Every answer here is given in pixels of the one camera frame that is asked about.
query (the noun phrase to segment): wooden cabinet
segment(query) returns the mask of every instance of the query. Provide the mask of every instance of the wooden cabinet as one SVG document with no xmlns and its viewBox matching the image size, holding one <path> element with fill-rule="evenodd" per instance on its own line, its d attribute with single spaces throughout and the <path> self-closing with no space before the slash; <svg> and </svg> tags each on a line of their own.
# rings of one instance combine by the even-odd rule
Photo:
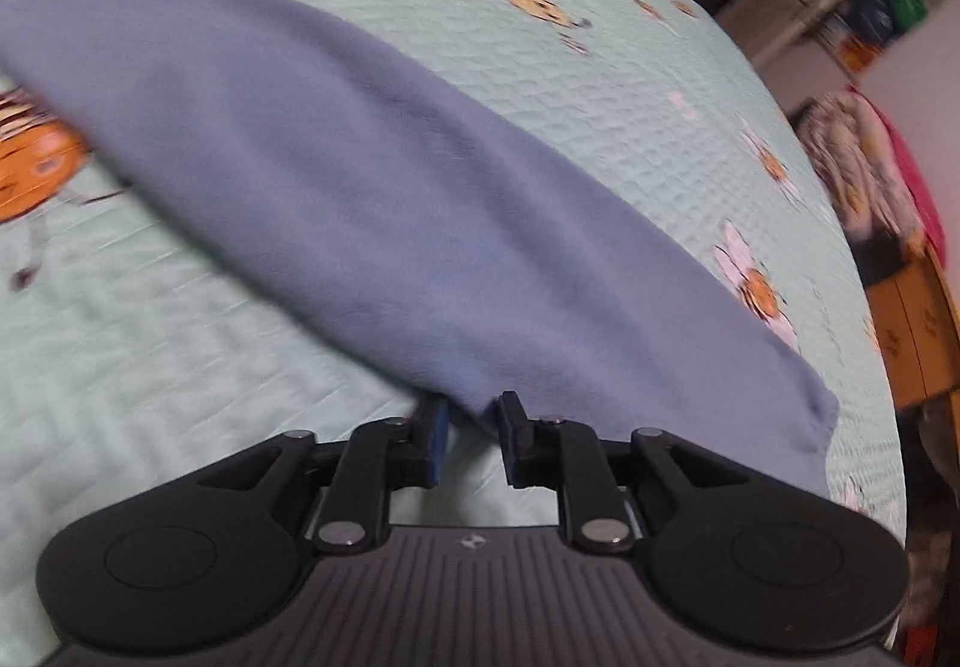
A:
<svg viewBox="0 0 960 667">
<path fill-rule="evenodd" d="M 867 300 L 898 410 L 960 389 L 956 312 L 932 250 L 868 288 Z"/>
</svg>

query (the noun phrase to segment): red object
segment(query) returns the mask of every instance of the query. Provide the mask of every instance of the red object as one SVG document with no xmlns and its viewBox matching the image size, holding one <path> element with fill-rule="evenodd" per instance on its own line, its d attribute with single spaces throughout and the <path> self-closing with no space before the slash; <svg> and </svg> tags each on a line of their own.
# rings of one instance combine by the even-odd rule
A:
<svg viewBox="0 0 960 667">
<path fill-rule="evenodd" d="M 848 86 L 848 88 L 853 93 L 863 95 L 853 85 Z M 937 205 L 933 203 L 930 189 L 926 187 L 923 175 L 920 174 L 920 167 L 917 166 L 917 161 L 913 157 L 913 153 L 910 152 L 904 137 L 901 136 L 901 132 L 896 130 L 894 124 L 889 121 L 885 114 L 880 112 L 880 109 L 874 106 L 872 101 L 870 101 L 870 105 L 877 112 L 877 116 L 880 117 L 890 134 L 890 141 L 893 143 L 894 149 L 894 160 L 901 174 L 904 175 L 904 182 L 913 197 L 913 202 L 917 205 L 917 212 L 920 213 L 920 220 L 923 221 L 926 238 L 930 241 L 930 245 L 933 245 L 933 250 L 936 250 L 941 266 L 947 266 L 947 236 L 944 235 L 943 223 L 940 223 L 940 213 L 937 212 Z"/>
<path fill-rule="evenodd" d="M 911 667 L 931 667 L 937 650 L 937 627 L 910 627 L 906 630 L 904 664 Z"/>
</svg>

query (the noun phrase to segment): ribbed gray panel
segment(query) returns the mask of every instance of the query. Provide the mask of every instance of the ribbed gray panel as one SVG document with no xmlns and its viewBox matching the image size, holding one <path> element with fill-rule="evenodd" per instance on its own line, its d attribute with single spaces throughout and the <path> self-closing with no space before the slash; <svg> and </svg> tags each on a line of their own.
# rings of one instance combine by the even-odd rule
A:
<svg viewBox="0 0 960 667">
<path fill-rule="evenodd" d="M 378 551 L 319 562 L 284 613 L 232 643 L 149 660 L 69 646 L 49 667 L 778 663 L 693 635 L 656 606 L 627 562 L 571 551 L 555 528 L 397 527 Z M 877 648 L 805 661 L 806 667 L 896 664 Z"/>
</svg>

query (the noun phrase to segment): pink fabric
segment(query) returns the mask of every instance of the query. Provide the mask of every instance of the pink fabric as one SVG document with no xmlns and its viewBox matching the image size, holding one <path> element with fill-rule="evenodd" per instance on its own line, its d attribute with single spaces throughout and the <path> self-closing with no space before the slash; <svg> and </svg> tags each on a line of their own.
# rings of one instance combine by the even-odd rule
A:
<svg viewBox="0 0 960 667">
<path fill-rule="evenodd" d="M 850 86 L 850 90 L 854 93 L 860 93 L 853 85 Z M 910 152 L 910 148 L 907 146 L 904 137 L 901 136 L 901 132 L 896 130 L 896 127 L 890 122 L 890 119 L 888 119 L 880 109 L 877 109 L 872 101 L 870 105 L 874 108 L 874 111 L 877 112 L 877 116 L 880 117 L 887 131 L 890 132 L 894 160 L 901 174 L 904 175 L 904 182 L 910 190 L 913 202 L 917 205 L 917 211 L 920 213 L 920 219 L 923 221 L 926 237 L 930 241 L 930 245 L 933 245 L 933 250 L 936 250 L 941 265 L 947 266 L 947 237 L 944 235 L 944 227 L 942 223 L 940 223 L 940 213 L 937 212 L 937 205 L 933 203 L 933 196 L 930 196 L 930 189 L 926 187 L 923 175 L 920 174 L 920 167 L 917 166 L 917 161 L 913 157 L 913 153 Z"/>
</svg>

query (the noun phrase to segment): blue garment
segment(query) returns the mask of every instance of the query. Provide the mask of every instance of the blue garment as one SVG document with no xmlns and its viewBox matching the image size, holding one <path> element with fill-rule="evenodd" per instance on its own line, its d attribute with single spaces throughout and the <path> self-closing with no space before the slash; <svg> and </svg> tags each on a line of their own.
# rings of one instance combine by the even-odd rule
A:
<svg viewBox="0 0 960 667">
<path fill-rule="evenodd" d="M 290 0 L 0 0 L 0 68 L 325 336 L 482 416 L 659 426 L 822 494 L 835 397 L 650 221 Z"/>
</svg>

